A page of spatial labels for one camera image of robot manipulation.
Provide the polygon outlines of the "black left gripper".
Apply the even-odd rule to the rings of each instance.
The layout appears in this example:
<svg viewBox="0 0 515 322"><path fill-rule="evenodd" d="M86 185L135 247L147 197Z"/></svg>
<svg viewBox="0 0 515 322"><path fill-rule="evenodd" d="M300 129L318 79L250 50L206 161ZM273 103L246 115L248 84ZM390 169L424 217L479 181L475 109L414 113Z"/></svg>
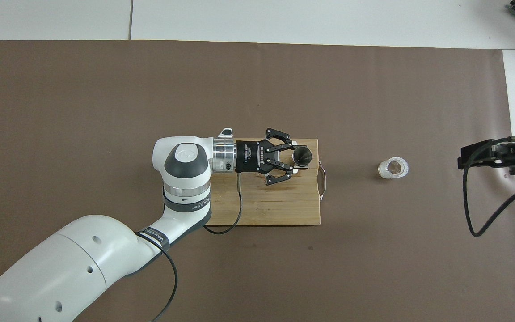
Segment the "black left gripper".
<svg viewBox="0 0 515 322"><path fill-rule="evenodd" d="M290 180L299 170L276 159L265 159L265 154L296 149L299 145L291 139L289 134L273 128L266 129L265 139L261 141L237 140L235 142L235 171L237 173L265 174L267 186ZM274 144L271 140L277 140L279 143Z"/></svg>

